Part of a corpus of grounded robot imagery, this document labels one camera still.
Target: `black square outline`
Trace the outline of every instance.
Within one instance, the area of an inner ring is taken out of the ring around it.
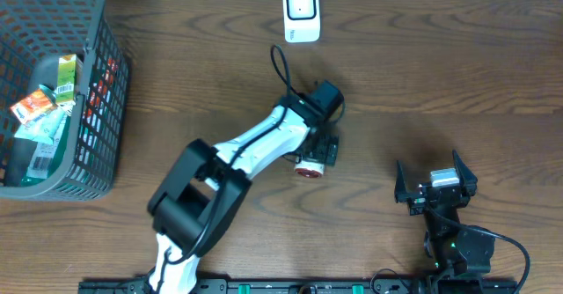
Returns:
[[[288,18],[290,20],[311,20],[314,19],[317,16],[317,0],[313,0],[313,15],[311,17],[308,18],[292,18],[291,15],[289,14],[289,0],[285,0],[285,4],[286,4],[286,11],[288,13]]]

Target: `gray basket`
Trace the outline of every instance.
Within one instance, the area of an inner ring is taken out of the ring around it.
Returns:
[[[0,0],[0,198],[89,201],[111,189],[129,72],[104,19],[104,3]],[[18,187],[36,143],[13,138],[19,121],[10,106],[38,84],[56,82],[58,57],[70,53],[84,57],[84,68],[64,158],[40,184]]]

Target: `green package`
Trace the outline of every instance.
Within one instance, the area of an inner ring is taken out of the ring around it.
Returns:
[[[27,167],[26,176],[20,186],[27,187],[39,184],[51,176],[61,165],[69,138],[70,117],[62,120],[61,126],[55,133],[53,145],[38,143],[32,160]]]

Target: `grocery item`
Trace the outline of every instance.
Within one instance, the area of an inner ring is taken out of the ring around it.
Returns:
[[[21,186],[31,186],[41,183],[53,174],[62,162],[69,137],[70,117],[63,115],[59,128],[55,132],[52,145],[38,143],[31,162],[27,167],[26,176]]]
[[[56,130],[59,129],[65,112],[60,107],[50,111],[39,120],[29,121],[19,126],[14,137],[33,140],[38,143],[53,144]]]
[[[56,104],[67,115],[72,114],[72,107],[77,91],[76,83],[82,75],[82,61],[77,55],[65,55],[59,58],[59,73],[56,82]]]
[[[39,85],[39,89],[26,96],[18,103],[10,107],[18,120],[26,124],[29,121],[39,120],[47,113],[56,108],[55,95],[45,85]]]

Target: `wooden table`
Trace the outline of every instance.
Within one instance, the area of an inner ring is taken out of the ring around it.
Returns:
[[[146,204],[184,146],[230,139],[284,93],[328,79],[346,96],[337,165],[320,180],[280,159],[255,178],[200,270],[231,277],[370,277],[432,268],[422,217],[393,200],[395,160],[420,172],[457,149],[479,177],[464,223],[530,251],[524,293],[563,287],[563,0],[321,0],[315,43],[283,39],[282,0],[107,0],[133,59],[115,186],[88,203],[0,202],[0,292],[76,293],[155,263]],[[496,242],[492,276],[523,257]]]

